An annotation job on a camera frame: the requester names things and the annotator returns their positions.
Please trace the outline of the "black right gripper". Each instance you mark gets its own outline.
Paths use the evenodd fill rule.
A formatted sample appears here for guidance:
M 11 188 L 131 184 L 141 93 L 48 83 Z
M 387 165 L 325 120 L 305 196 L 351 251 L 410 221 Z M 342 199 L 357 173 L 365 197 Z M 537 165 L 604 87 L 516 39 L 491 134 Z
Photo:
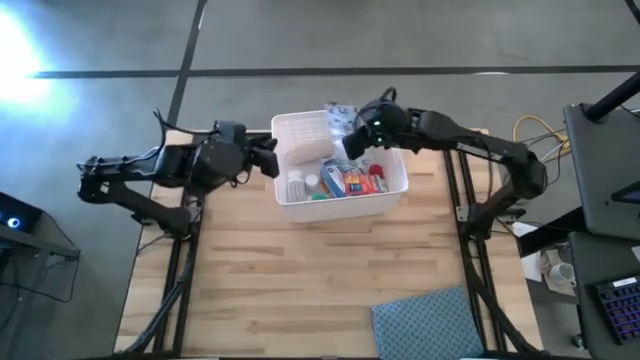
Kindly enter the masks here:
M 399 147 L 411 128 L 409 113 L 391 100 L 376 100 L 362 107 L 358 113 L 358 127 L 342 138 L 348 159 L 363 156 L 369 147 Z

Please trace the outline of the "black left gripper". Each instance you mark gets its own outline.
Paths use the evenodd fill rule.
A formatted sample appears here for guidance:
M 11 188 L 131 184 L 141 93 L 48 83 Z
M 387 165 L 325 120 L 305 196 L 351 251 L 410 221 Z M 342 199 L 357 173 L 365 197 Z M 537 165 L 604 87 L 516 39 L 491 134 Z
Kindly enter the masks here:
M 280 174 L 278 159 L 271 151 L 277 143 L 278 140 L 270 135 L 256 136 L 252 138 L 252 146 L 261 149 L 251 151 L 248 139 L 201 142 L 197 146 L 197 187 L 216 190 L 225 183 L 237 187 L 250 179 L 253 166 L 258 167 L 263 175 L 277 178 Z

